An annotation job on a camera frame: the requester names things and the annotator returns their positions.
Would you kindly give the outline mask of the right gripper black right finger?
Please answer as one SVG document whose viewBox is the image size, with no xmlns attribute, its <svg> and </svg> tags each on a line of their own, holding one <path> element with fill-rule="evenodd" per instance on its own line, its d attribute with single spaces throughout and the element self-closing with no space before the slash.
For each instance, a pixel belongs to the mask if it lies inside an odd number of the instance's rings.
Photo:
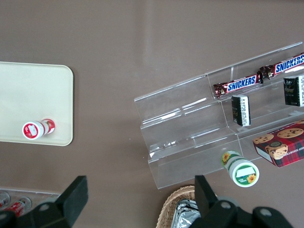
<svg viewBox="0 0 304 228">
<path fill-rule="evenodd" d="M 238 209 L 226 199 L 219 200 L 203 175 L 195 176 L 195 201 L 200 218 L 195 228 L 235 228 Z"/>
</svg>

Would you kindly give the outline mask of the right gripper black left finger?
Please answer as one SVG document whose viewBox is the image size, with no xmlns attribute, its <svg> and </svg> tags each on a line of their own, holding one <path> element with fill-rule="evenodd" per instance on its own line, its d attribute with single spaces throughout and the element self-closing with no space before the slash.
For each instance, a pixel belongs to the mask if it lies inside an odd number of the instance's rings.
<svg viewBox="0 0 304 228">
<path fill-rule="evenodd" d="M 71 228 L 88 202 L 86 176 L 78 176 L 54 201 L 36 206 L 22 217 L 24 228 Z"/>
</svg>

